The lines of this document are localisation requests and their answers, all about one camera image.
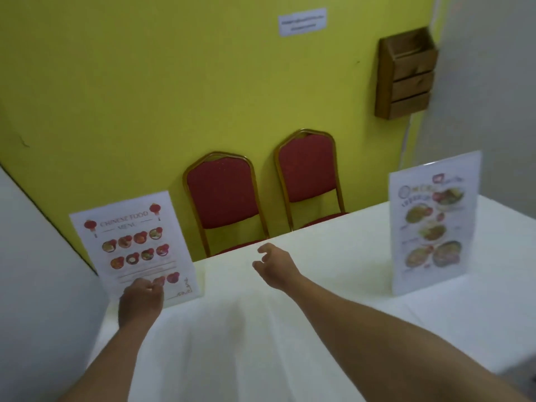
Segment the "person's right hand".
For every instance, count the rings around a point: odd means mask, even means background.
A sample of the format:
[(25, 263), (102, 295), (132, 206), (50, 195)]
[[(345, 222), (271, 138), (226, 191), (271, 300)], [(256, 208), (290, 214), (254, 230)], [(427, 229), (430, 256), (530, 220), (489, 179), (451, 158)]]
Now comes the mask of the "person's right hand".
[(305, 277), (299, 271), (291, 255), (270, 242), (261, 245), (257, 251), (262, 255), (262, 258), (254, 262), (269, 264), (267, 276), (260, 277), (270, 287), (292, 297), (293, 292), (304, 282)]

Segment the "person's left hand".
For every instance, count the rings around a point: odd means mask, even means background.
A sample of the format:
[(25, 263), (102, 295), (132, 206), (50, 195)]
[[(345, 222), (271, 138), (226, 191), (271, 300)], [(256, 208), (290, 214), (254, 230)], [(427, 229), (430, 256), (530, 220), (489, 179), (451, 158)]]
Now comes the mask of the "person's left hand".
[(161, 314), (164, 298), (143, 295), (142, 279), (134, 280), (119, 299), (118, 326), (120, 329), (135, 328), (147, 332)]

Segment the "person's left forearm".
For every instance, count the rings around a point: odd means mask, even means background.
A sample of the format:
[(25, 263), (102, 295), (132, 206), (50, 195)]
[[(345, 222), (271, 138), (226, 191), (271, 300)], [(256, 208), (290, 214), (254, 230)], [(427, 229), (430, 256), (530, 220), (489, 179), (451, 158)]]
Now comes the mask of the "person's left forearm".
[(154, 316), (144, 316), (120, 325), (82, 377), (57, 402), (128, 402), (138, 353), (154, 321)]

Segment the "person's right forearm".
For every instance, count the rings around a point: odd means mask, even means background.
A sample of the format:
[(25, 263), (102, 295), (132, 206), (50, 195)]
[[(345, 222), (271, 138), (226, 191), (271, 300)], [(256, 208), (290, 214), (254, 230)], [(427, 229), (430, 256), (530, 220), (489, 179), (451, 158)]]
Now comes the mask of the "person's right forearm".
[(419, 326), (307, 278), (291, 298), (366, 402), (530, 402)]

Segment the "menu stand with red lanterns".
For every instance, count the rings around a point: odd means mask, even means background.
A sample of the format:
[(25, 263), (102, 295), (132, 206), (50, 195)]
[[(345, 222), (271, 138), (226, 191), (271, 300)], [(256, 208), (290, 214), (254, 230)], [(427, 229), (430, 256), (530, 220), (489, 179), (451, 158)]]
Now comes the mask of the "menu stand with red lanterns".
[(138, 278), (163, 286), (164, 305), (202, 295), (168, 191), (73, 213), (70, 220), (111, 302)]

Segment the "white tablecloth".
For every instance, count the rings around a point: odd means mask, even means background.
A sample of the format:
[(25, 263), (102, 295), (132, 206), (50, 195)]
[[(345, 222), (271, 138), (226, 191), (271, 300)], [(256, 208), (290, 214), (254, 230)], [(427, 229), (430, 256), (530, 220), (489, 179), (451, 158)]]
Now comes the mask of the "white tablecloth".
[(138, 277), (77, 384), (89, 402), (531, 402), (536, 220), (479, 197), (469, 274), (392, 296), (389, 205), (194, 263), (162, 309)]

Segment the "menu stand with food photos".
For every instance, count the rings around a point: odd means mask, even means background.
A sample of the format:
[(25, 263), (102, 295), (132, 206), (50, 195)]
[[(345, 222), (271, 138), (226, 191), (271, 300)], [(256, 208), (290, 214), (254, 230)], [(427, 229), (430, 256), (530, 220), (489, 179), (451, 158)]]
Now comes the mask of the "menu stand with food photos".
[(477, 150), (389, 175), (393, 295), (467, 273), (481, 163)]

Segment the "red chair with gold frame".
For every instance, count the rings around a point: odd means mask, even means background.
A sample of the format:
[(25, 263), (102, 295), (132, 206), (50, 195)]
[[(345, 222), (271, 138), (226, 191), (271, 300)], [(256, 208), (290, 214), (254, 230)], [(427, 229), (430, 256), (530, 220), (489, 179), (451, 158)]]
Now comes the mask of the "red chair with gold frame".
[(274, 149), (274, 165), (284, 197), (290, 231), (294, 231), (291, 204), (336, 192), (339, 212), (306, 223), (303, 228), (345, 216), (334, 137), (324, 131), (302, 128)]
[(192, 207), (205, 255), (212, 253), (206, 231), (258, 216), (264, 240), (270, 238), (256, 173), (244, 155), (213, 151), (191, 164), (182, 184)]

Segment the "brown wooden wall holder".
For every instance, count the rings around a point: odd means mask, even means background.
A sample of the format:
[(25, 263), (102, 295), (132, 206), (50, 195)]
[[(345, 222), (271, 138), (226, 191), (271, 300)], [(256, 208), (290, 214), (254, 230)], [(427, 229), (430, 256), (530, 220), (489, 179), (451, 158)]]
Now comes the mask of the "brown wooden wall holder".
[(394, 120), (426, 110), (438, 57), (428, 27), (381, 38), (375, 117)]

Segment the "white paper wall sign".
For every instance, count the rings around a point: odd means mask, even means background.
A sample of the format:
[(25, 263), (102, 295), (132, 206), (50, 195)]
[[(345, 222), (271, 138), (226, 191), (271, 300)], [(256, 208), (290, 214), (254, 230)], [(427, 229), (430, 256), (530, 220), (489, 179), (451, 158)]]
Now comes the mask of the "white paper wall sign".
[(326, 26), (325, 7), (278, 16), (278, 30), (281, 37), (316, 32), (325, 29)]

